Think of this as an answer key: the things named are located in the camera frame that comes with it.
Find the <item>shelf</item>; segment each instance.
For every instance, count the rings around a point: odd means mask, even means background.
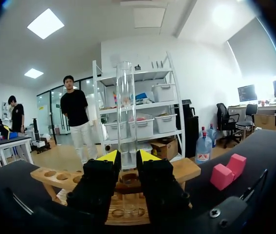
[[[162,79],[169,72],[171,68],[157,68],[149,71],[134,71],[134,81],[144,81],[144,80],[153,80],[153,79]],[[97,78],[97,81],[101,81],[105,86],[115,85],[116,84],[116,71],[112,73],[103,74]]]
[[[178,135],[178,134],[182,134],[182,130],[176,130],[174,132],[170,132],[170,133],[154,133],[153,136],[148,137],[148,138],[143,138],[143,139],[138,139],[138,141],[144,141],[144,140],[152,140],[152,139],[158,139],[158,138],[163,138],[163,137],[170,137],[170,136],[174,136],[174,135]],[[122,140],[122,143],[130,143],[133,142],[132,138],[126,138]],[[111,145],[111,144],[117,144],[118,140],[109,140],[106,139],[104,141],[105,145]]]
[[[169,106],[169,105],[174,105],[174,104],[178,104],[178,101],[162,101],[162,102],[155,102],[155,103],[150,103],[150,104],[136,105],[136,110],[154,108],[154,107],[160,107],[160,106]],[[106,109],[106,110],[101,110],[99,112],[101,115],[111,114],[111,113],[116,113],[117,109],[116,108]]]
[[[175,156],[172,160],[170,160],[170,162],[175,162],[175,161],[178,161],[178,160],[180,160],[180,159],[182,159],[182,156],[181,156],[181,154],[178,154],[177,156]],[[123,170],[129,170],[129,169],[133,169],[133,168],[135,168],[136,167],[136,165],[134,165],[134,164],[128,164],[128,165],[126,165],[126,166],[123,166]]]

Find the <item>black office chair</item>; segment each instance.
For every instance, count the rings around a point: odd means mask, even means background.
[[[239,120],[239,114],[230,115],[229,111],[223,103],[218,103],[217,108],[218,130],[227,131],[227,135],[222,138],[226,140],[224,144],[224,148],[226,149],[226,145],[230,143],[232,140],[236,143],[239,143],[241,139],[241,136],[236,136],[236,123]],[[235,121],[235,119],[232,118],[233,116],[238,117],[237,121]]]
[[[248,104],[246,107],[246,116],[245,120],[236,123],[236,128],[243,130],[243,140],[246,138],[246,131],[252,131],[254,127],[254,122],[252,119],[252,115],[256,114],[258,110],[258,105]]]

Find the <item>gray cushion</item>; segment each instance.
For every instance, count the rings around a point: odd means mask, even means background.
[[[241,126],[241,127],[251,127],[253,125],[252,121],[241,121],[241,122],[237,122],[236,126]]]

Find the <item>plastic storage bin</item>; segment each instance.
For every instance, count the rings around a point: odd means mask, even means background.
[[[155,117],[158,125],[158,132],[159,133],[174,132],[177,129],[176,116],[177,114]]]
[[[148,143],[138,143],[137,144],[137,150],[144,150],[148,153],[151,153],[152,149],[153,149],[152,146]],[[132,164],[136,164],[137,157],[136,157],[135,149],[130,149],[129,153],[130,153],[130,158],[131,158]]]
[[[104,124],[110,140],[116,140],[118,138],[117,134],[117,122],[114,123],[106,123]],[[127,127],[126,127],[126,122],[121,122],[120,123],[120,134],[121,134],[121,139],[127,138]]]
[[[128,144],[124,144],[121,146],[121,159],[122,159],[122,165],[127,166],[129,164],[129,148]]]
[[[153,118],[137,121],[137,138],[138,139],[149,138],[154,135],[153,121],[154,121]],[[129,122],[129,125],[130,125],[131,137],[133,137],[135,135],[134,123]]]
[[[173,101],[175,84],[157,84],[152,87],[155,102]]]

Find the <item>black t-shirt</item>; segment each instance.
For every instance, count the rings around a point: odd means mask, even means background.
[[[66,93],[61,98],[62,113],[68,114],[71,127],[79,126],[89,121],[86,114],[87,106],[88,103],[84,92],[78,89],[72,93]]]
[[[24,115],[24,109],[21,104],[16,105],[12,110],[12,131],[21,132],[22,116]]]

